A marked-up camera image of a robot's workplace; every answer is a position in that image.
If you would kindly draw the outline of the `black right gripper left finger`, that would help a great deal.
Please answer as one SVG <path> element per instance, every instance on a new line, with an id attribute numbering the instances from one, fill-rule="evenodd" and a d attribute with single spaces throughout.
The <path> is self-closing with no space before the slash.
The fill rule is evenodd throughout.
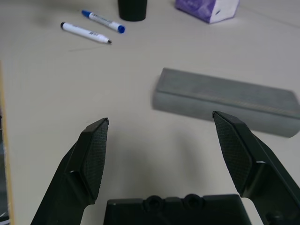
<path id="1" fill-rule="evenodd" d="M 88 125 L 61 160 L 33 225 L 79 225 L 98 198 L 105 166 L 109 119 Z"/>

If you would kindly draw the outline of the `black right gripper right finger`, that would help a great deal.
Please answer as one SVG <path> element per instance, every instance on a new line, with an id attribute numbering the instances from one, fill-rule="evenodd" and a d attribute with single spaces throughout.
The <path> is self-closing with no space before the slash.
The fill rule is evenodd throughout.
<path id="1" fill-rule="evenodd" d="M 223 159 L 242 198 L 265 225 L 300 223 L 300 188 L 273 151 L 238 118 L 212 113 Z"/>

